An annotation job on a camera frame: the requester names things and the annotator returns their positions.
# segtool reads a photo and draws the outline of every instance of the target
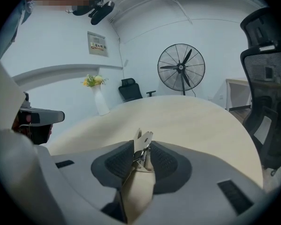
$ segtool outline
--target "floor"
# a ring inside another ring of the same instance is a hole
[[[249,114],[250,108],[241,109],[230,112],[239,122],[243,123],[245,117]],[[274,176],[271,176],[272,169],[262,169],[263,189],[268,193],[275,188],[281,186],[281,168],[279,168]]]

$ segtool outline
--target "white wall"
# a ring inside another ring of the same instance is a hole
[[[194,92],[225,108],[225,79],[245,77],[239,57],[247,49],[247,39],[239,24],[256,8],[242,0],[178,1],[192,25],[171,0],[148,2],[116,21],[123,62],[128,60],[125,78],[135,78],[143,96],[151,90],[157,90],[156,95],[181,94],[161,82],[157,63],[168,46],[189,44],[202,54],[206,65],[205,76]],[[193,96],[191,90],[186,94]]]
[[[109,57],[89,54],[88,31],[105,36]],[[102,93],[110,109],[122,103],[118,92],[123,79],[123,72],[119,69],[122,64],[118,46],[119,38],[111,24],[104,19],[93,26],[87,15],[74,16],[65,11],[35,7],[29,19],[19,26],[15,42],[1,60],[10,76],[55,65],[96,64],[94,69],[89,66],[85,72],[72,69],[70,73],[48,74],[48,78],[43,79],[48,83],[36,81],[33,86],[26,84],[22,87],[33,87],[27,90],[32,107],[65,113],[65,120],[53,125],[47,145],[77,122],[97,114],[91,88],[81,83],[87,73],[100,74],[109,79]],[[98,69],[97,65],[109,65],[117,69]]]

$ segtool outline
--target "wall sign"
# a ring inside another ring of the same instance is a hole
[[[88,32],[89,54],[108,57],[105,37]]]

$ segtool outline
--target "white round table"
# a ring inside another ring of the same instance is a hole
[[[153,132],[152,140],[217,156],[263,186],[260,159],[243,125],[220,106],[195,97],[147,97],[121,104],[107,115],[82,121],[48,149],[57,155],[100,148],[132,140],[138,128],[143,134]],[[155,183],[153,173],[131,177],[134,182],[127,182],[123,193],[130,221],[151,201]]]

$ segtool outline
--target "yellow flower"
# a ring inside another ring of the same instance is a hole
[[[95,80],[96,85],[99,85],[102,83],[103,78],[100,76],[95,76],[94,80]]]

